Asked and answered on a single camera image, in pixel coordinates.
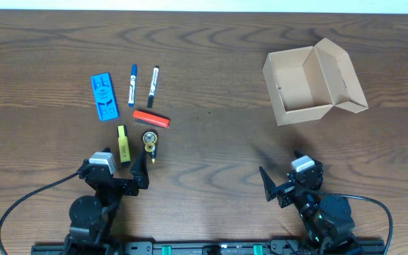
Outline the correction tape dispenser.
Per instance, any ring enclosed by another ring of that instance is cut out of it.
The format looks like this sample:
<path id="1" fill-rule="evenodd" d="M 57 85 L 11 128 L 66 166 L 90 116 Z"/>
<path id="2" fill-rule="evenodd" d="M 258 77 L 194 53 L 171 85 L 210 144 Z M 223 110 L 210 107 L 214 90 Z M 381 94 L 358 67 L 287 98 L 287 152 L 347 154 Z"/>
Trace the correction tape dispenser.
<path id="1" fill-rule="evenodd" d="M 147 130 L 142 135 L 142 141 L 144 143 L 144 150 L 151 157 L 152 163 L 154 164 L 157 159 L 157 143 L 158 134 L 154 130 Z"/>

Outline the blue plastic whiteboard eraser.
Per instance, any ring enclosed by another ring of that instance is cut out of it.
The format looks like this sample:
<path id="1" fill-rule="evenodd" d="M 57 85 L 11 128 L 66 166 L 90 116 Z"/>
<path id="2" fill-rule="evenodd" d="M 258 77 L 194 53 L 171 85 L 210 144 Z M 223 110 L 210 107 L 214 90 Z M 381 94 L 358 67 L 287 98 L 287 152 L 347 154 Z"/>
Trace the blue plastic whiteboard eraser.
<path id="1" fill-rule="evenodd" d="M 92 76 L 91 85 L 99 120 L 103 122 L 118 118 L 118 105 L 110 74 Z"/>

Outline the cardboard box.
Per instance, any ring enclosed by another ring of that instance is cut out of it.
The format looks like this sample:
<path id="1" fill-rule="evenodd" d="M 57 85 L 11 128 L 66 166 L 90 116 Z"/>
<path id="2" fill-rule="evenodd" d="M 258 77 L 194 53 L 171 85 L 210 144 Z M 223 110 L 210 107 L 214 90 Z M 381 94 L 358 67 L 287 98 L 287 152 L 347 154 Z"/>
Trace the cardboard box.
<path id="1" fill-rule="evenodd" d="M 349 54 L 327 38 L 268 53 L 263 75 L 278 126 L 319 120 L 333 107 L 368 109 Z"/>

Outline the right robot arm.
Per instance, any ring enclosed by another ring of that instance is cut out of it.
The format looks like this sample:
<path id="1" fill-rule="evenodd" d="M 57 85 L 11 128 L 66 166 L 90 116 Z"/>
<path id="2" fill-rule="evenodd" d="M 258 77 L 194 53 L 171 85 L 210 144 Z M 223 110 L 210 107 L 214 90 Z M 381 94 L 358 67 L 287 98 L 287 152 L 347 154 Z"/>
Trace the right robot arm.
<path id="1" fill-rule="evenodd" d="M 294 205 L 308 238 L 300 250 L 311 254 L 362 254 L 360 242 L 353 235 L 355 222 L 347 199 L 340 195 L 320 195 L 323 163 L 299 151 L 290 163 L 288 181 L 277 186 L 263 167 L 266 200 L 278 200 L 281 208 Z"/>

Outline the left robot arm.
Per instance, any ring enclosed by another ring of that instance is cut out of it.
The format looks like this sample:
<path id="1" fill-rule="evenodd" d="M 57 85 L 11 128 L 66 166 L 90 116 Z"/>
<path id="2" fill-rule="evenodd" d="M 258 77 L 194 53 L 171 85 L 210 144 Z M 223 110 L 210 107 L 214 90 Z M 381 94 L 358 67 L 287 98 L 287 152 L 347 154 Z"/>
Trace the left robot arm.
<path id="1" fill-rule="evenodd" d="M 65 254 L 124 254 L 122 241 L 111 229 L 123 196 L 137 196 L 148 189 L 147 153 L 142 152 L 132 165 L 131 179 L 116 178 L 115 158 L 109 148 L 85 159 L 77 170 L 94 195 L 77 198 L 69 209 L 71 225 L 65 238 Z"/>

